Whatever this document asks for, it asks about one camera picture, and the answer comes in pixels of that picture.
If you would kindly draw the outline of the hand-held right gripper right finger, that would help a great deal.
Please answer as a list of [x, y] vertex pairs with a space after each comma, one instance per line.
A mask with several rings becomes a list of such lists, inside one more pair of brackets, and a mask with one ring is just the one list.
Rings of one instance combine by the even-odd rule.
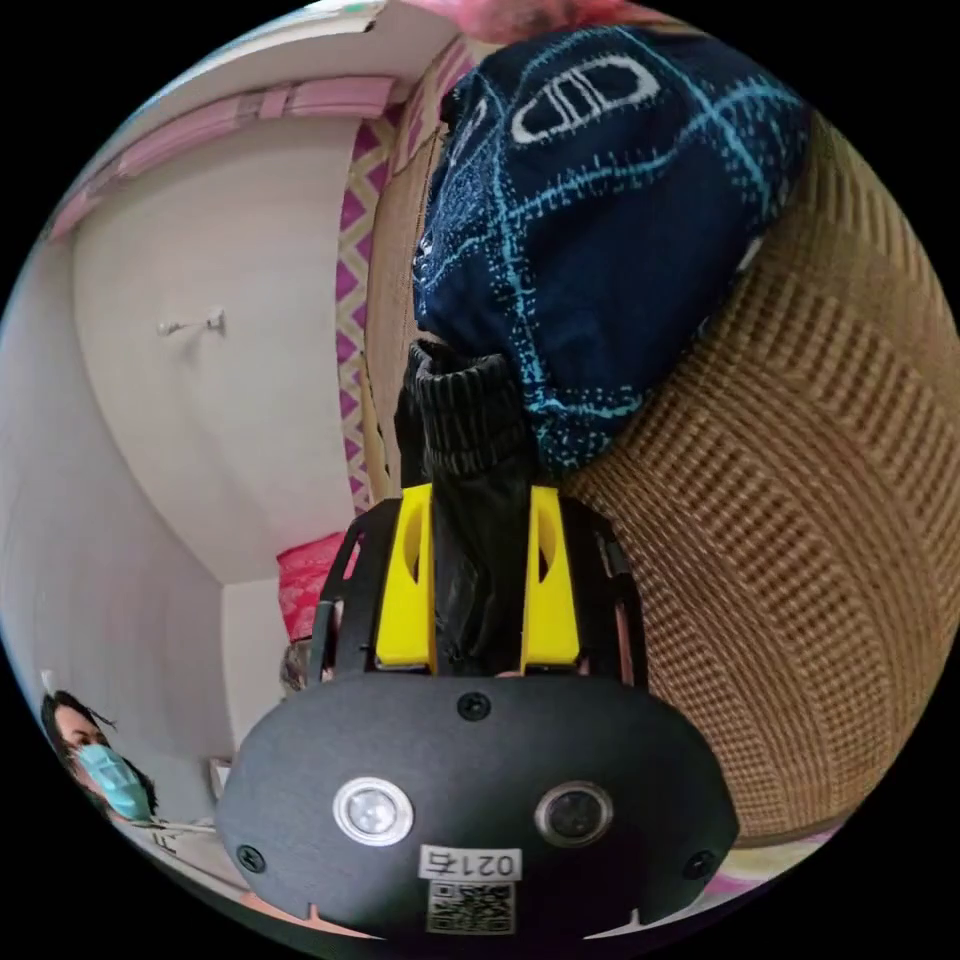
[[558, 492], [530, 491], [522, 669], [574, 669], [580, 656], [570, 563]]

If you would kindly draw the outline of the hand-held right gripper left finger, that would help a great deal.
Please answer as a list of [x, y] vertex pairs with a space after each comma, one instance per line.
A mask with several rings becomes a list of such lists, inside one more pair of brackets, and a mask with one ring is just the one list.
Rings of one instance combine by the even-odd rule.
[[425, 483], [398, 501], [374, 647], [381, 669], [437, 664], [432, 494]]

